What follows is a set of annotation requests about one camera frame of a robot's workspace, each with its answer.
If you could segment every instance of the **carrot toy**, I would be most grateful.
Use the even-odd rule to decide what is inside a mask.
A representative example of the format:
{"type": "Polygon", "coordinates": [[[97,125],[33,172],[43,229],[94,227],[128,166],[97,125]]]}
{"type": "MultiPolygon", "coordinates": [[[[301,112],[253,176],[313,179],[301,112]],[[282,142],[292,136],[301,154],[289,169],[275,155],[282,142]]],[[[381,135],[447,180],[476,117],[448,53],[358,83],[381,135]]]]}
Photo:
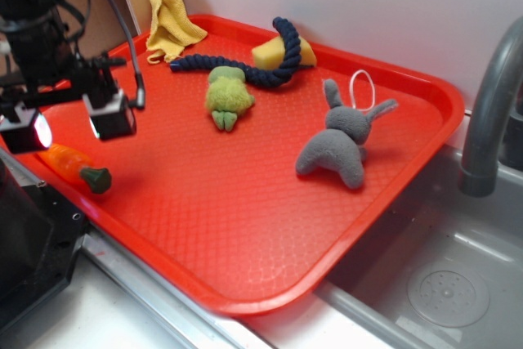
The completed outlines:
{"type": "Polygon", "coordinates": [[[37,156],[56,174],[71,184],[87,183],[94,194],[103,194],[111,187],[111,174],[107,168],[93,168],[92,159],[68,146],[53,143],[37,156]]]}

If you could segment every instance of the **faucet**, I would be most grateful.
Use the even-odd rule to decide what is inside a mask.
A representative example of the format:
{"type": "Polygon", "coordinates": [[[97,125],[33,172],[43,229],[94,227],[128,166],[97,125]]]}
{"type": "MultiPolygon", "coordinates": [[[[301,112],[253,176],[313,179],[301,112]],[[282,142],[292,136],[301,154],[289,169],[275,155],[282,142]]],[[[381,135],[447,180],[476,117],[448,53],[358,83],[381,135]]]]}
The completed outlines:
{"type": "Polygon", "coordinates": [[[490,195],[498,162],[523,171],[522,83],[523,16],[499,42],[474,103],[458,181],[464,194],[490,195]]]}

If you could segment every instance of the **red tray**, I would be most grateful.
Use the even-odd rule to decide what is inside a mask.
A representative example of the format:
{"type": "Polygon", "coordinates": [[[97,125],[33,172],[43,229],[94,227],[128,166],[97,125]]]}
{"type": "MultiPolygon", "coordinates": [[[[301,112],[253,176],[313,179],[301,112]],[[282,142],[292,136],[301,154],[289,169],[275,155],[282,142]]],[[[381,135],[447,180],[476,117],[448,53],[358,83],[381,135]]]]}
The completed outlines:
{"type": "MultiPolygon", "coordinates": [[[[191,19],[209,35],[185,54],[252,64],[251,49],[277,35],[214,16],[191,19]]],[[[203,107],[208,72],[148,65],[146,38],[136,38],[148,99],[136,113],[136,136],[98,141],[82,102],[46,111],[56,142],[110,169],[109,192],[66,184],[31,154],[20,160],[167,280],[221,313],[257,314],[309,293],[463,118],[462,98],[448,83],[313,43],[318,67],[273,91],[249,86],[255,106],[233,132],[219,132],[203,107]],[[378,103],[400,104],[373,125],[364,187],[348,190],[325,170],[298,177],[298,154],[324,129],[322,81],[334,78],[348,103],[358,69],[373,77],[378,103]]],[[[126,46],[112,53],[128,58],[126,46]]],[[[134,96],[132,67],[114,75],[134,96]]],[[[369,85],[358,81],[366,105],[369,85]]]]}

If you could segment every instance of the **sink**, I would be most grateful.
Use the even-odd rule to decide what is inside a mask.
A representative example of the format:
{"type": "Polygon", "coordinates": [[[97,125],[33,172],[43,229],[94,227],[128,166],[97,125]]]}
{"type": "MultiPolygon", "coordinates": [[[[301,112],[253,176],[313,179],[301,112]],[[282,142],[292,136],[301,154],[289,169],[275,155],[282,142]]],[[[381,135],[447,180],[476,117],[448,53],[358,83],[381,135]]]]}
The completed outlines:
{"type": "Polygon", "coordinates": [[[445,146],[319,289],[395,347],[523,346],[523,180],[500,166],[492,195],[463,195],[460,157],[445,146]]]}

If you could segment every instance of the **navy blue rope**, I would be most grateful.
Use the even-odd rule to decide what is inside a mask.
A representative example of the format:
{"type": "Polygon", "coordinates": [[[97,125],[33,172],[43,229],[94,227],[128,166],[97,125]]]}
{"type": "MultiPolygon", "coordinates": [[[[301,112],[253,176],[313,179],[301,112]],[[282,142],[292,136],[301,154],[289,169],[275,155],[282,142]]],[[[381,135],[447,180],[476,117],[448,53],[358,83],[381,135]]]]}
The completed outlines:
{"type": "Polygon", "coordinates": [[[245,73],[247,82],[259,87],[278,87],[290,81],[298,70],[302,55],[300,38],[293,24],[285,18],[276,17],[272,25],[284,40],[285,56],[278,69],[264,70],[251,67],[240,61],[229,60],[223,56],[188,55],[170,63],[171,70],[186,71],[191,69],[214,69],[221,65],[237,67],[245,73]]]}

